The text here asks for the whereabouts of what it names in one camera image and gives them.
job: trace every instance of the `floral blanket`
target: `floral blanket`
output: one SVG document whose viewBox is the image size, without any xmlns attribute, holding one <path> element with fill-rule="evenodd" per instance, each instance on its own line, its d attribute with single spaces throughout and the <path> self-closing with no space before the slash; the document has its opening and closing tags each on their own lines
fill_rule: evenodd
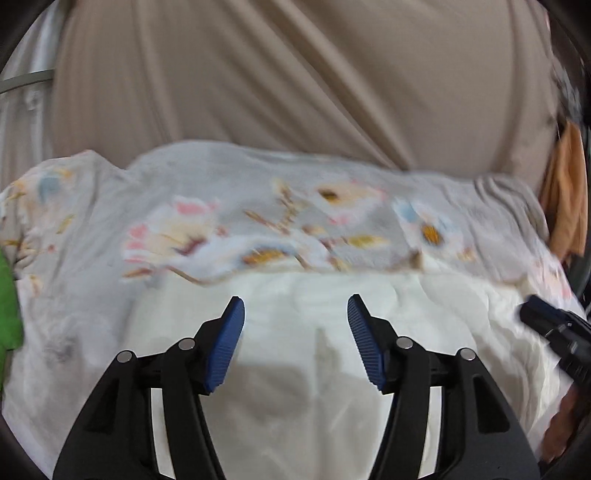
<svg viewBox="0 0 591 480">
<path fill-rule="evenodd" d="M 183 142 L 125 171 L 90 151 L 46 161 L 0 200 L 25 331 L 3 414 L 48 475 L 135 298 L 164 270 L 201 284 L 252 268 L 388 271 L 422 251 L 578 308 L 535 196 L 502 175 Z"/>
</svg>

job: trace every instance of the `bedding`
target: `bedding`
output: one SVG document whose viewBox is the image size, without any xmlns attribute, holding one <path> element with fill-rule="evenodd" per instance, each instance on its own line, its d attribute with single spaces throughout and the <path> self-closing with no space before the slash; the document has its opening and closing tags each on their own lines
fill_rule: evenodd
<svg viewBox="0 0 591 480">
<path fill-rule="evenodd" d="M 127 170 L 92 151 L 49 160 L 0 200 L 25 333 L 2 412 L 48 475 L 134 300 L 166 271 L 212 285 L 254 268 L 389 272 L 422 253 L 582 313 L 533 192 L 501 174 L 462 181 L 182 142 Z"/>
<path fill-rule="evenodd" d="M 536 0 L 84 0 L 60 46 L 55 147 L 126 167 L 218 140 L 536 190 L 552 71 Z"/>
<path fill-rule="evenodd" d="M 354 293 L 426 349 L 477 351 L 529 433 L 558 398 L 560 378 L 545 342 L 515 317 L 519 289 L 424 260 L 414 271 L 243 273 L 208 287 L 167 273 L 137 301 L 122 345 L 138 356 L 160 353 L 218 318 L 233 295 L 245 301 L 226 381 L 202 399 L 228 480 L 369 477 L 392 397 L 367 379 L 347 322 Z M 157 391 L 152 417 L 160 472 L 174 478 Z M 420 476 L 434 471 L 440 418 L 432 389 Z"/>
</svg>

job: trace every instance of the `pink flower print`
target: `pink flower print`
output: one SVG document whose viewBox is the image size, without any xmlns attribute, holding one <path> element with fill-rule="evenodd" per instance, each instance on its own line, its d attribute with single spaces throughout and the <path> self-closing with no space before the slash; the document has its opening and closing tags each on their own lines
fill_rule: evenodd
<svg viewBox="0 0 591 480">
<path fill-rule="evenodd" d="M 128 235 L 136 240 L 145 240 L 148 236 L 148 225 L 145 223 L 134 225 L 129 229 Z"/>
<path fill-rule="evenodd" d="M 174 199 L 174 208 L 179 215 L 204 215 L 215 212 L 219 208 L 219 201 L 202 202 L 201 200 L 191 200 L 182 197 Z"/>
</svg>

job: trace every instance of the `yellow leaf print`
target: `yellow leaf print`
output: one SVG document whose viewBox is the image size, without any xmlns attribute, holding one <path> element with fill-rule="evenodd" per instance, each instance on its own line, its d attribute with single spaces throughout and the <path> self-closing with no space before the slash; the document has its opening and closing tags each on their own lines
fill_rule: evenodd
<svg viewBox="0 0 591 480">
<path fill-rule="evenodd" d="M 70 224 L 74 220 L 75 216 L 76 215 L 68 215 L 66 218 L 63 219 L 62 223 L 60 224 L 60 227 L 57 229 L 58 235 L 61 235 L 62 233 L 64 233 L 67 230 L 67 228 L 70 226 Z"/>
<path fill-rule="evenodd" d="M 43 289 L 43 282 L 39 277 L 36 275 L 29 275 L 29 280 L 31 282 L 31 289 L 33 291 L 33 296 L 38 297 Z"/>
<path fill-rule="evenodd" d="M 72 176 L 74 175 L 71 170 L 68 170 L 66 168 L 55 168 L 54 171 L 66 180 L 72 178 Z"/>
<path fill-rule="evenodd" d="M 140 278 L 148 277 L 154 273 L 154 270 L 150 268 L 136 268 L 123 275 L 123 278 Z"/>
<path fill-rule="evenodd" d="M 431 245 L 441 245 L 443 243 L 443 238 L 439 230 L 432 224 L 424 223 L 421 227 L 421 232 L 423 233 L 423 238 Z"/>
<path fill-rule="evenodd" d="M 375 235 L 357 235 L 343 238 L 347 245 L 355 248 L 361 248 L 367 250 L 370 248 L 379 248 L 384 245 L 388 245 L 389 242 L 386 238 Z"/>
<path fill-rule="evenodd" d="M 311 235 L 311 236 L 322 236 L 322 235 L 326 235 L 326 230 L 324 229 L 324 227 L 321 227 L 319 225 L 304 225 L 301 230 L 306 234 L 306 235 Z"/>
<path fill-rule="evenodd" d="M 26 192 L 23 192 L 22 190 L 19 190 L 18 192 L 13 193 L 12 195 L 10 195 L 10 197 L 7 197 L 7 202 L 9 202 L 10 200 L 17 200 L 20 197 L 24 197 L 26 195 Z"/>
<path fill-rule="evenodd" d="M 351 265 L 345 260 L 341 260 L 337 257 L 330 257 L 330 264 L 339 272 L 347 272 L 351 270 Z"/>
<path fill-rule="evenodd" d="M 476 261 L 476 254 L 474 250 L 470 247 L 465 248 L 462 252 L 460 252 L 457 257 L 462 260 L 463 262 L 474 262 Z"/>
<path fill-rule="evenodd" d="M 262 250 L 253 250 L 248 255 L 245 255 L 244 257 L 242 257 L 242 261 L 246 265 L 250 265 L 252 267 L 255 267 L 257 265 L 264 265 L 269 262 L 281 260 L 282 258 L 286 258 L 286 257 L 288 257 L 288 255 L 285 252 L 283 252 L 281 250 L 277 250 L 275 248 L 270 248 L 270 249 L 262 249 Z"/>
</svg>

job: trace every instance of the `white sheet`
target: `white sheet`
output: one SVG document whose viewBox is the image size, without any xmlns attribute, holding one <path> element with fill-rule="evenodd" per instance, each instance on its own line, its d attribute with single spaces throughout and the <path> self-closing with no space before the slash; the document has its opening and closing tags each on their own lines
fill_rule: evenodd
<svg viewBox="0 0 591 480">
<path fill-rule="evenodd" d="M 514 317 L 517 288 L 450 271 L 249 273 L 211 287 L 169 273 L 136 304 L 124 345 L 140 356 L 164 351 L 239 295 L 241 341 L 226 382 L 203 399 L 227 478 L 365 480 L 391 397 L 367 380 L 346 318 L 353 293 L 427 349 L 475 349 L 526 432 L 557 399 L 555 357 Z M 433 471 L 437 453 L 440 399 L 431 400 L 421 475 Z M 161 397 L 153 408 L 160 471 L 173 476 Z"/>
<path fill-rule="evenodd" d="M 54 1 L 19 43 L 0 80 L 55 66 L 69 0 Z M 49 128 L 51 82 L 0 95 L 0 188 L 53 157 Z"/>
</svg>

